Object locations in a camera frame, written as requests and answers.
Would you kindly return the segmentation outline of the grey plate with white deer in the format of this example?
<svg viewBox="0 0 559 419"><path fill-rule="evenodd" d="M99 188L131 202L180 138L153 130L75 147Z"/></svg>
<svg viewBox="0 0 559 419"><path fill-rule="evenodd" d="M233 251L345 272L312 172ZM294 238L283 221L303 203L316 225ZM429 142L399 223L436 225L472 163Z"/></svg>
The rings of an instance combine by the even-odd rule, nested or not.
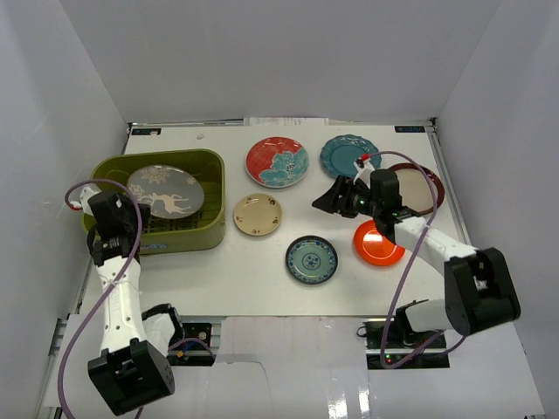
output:
<svg viewBox="0 0 559 419"><path fill-rule="evenodd" d="M205 201L201 183L180 168L151 165L136 170L127 183L138 203L147 204L151 215L175 220L194 215Z"/></svg>

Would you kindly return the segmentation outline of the red plate with teal flower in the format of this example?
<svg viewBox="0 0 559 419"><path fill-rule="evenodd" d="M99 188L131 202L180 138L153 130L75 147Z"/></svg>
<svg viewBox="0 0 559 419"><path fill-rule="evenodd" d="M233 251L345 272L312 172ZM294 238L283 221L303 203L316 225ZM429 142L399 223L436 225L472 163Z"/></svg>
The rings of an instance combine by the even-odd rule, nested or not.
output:
<svg viewBox="0 0 559 419"><path fill-rule="evenodd" d="M245 158L249 176L271 189L288 188L301 181L309 164L307 150L287 137L268 137L257 141Z"/></svg>

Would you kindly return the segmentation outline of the right arm base board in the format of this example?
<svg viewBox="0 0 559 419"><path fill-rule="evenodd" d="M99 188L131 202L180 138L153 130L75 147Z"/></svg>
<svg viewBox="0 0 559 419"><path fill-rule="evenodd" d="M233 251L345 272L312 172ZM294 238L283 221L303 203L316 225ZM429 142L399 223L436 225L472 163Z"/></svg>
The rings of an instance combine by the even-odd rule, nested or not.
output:
<svg viewBox="0 0 559 419"><path fill-rule="evenodd" d="M355 332L358 338L363 340L366 347L366 361L369 371L383 370L380 356L381 339L383 335L382 321L363 322ZM390 328L389 337L385 348L385 362L387 365L394 365L405 356L411 354L417 347L420 347L432 336L436 336L436 331L422 332L403 338L397 334L397 328ZM449 356L445 353L445 336L438 336L421 354L418 354L411 361L403 364L399 369L445 369L450 367Z"/></svg>

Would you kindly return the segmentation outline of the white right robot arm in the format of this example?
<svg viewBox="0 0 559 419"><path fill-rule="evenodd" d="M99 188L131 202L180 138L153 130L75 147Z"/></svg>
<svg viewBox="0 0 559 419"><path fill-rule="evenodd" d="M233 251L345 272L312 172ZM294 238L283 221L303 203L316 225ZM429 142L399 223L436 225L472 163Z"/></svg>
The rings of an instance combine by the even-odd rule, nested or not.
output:
<svg viewBox="0 0 559 419"><path fill-rule="evenodd" d="M393 171L373 171L367 182L338 176L312 205L347 218L370 216L383 237L410 250L413 258L422 259L442 275L442 299L390 304L387 317L397 322L394 335L401 346L416 347L426 331L452 329L467 337L520 318L520 301L503 253L495 248L477 249L433 229L404 206Z"/></svg>

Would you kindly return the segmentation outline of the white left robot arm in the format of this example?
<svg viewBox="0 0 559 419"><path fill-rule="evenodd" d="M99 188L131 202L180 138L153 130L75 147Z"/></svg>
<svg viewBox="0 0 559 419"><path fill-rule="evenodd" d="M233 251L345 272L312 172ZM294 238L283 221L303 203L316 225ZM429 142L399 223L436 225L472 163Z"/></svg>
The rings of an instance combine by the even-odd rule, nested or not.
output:
<svg viewBox="0 0 559 419"><path fill-rule="evenodd" d="M95 219L87 245L105 297L100 355L87 370L112 413L121 416L174 393L167 356L183 342L185 329L170 305L141 311L135 241L148 209L135 209L113 191L101 191L87 204Z"/></svg>

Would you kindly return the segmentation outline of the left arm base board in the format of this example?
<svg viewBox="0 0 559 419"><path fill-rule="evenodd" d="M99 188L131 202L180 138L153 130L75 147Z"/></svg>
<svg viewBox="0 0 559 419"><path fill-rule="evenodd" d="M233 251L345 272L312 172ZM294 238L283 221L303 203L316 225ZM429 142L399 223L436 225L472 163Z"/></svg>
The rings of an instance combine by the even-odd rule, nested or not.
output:
<svg viewBox="0 0 559 419"><path fill-rule="evenodd" d="M171 367L211 367L217 350L212 347L212 324L209 322L183 322L186 342L169 351Z"/></svg>

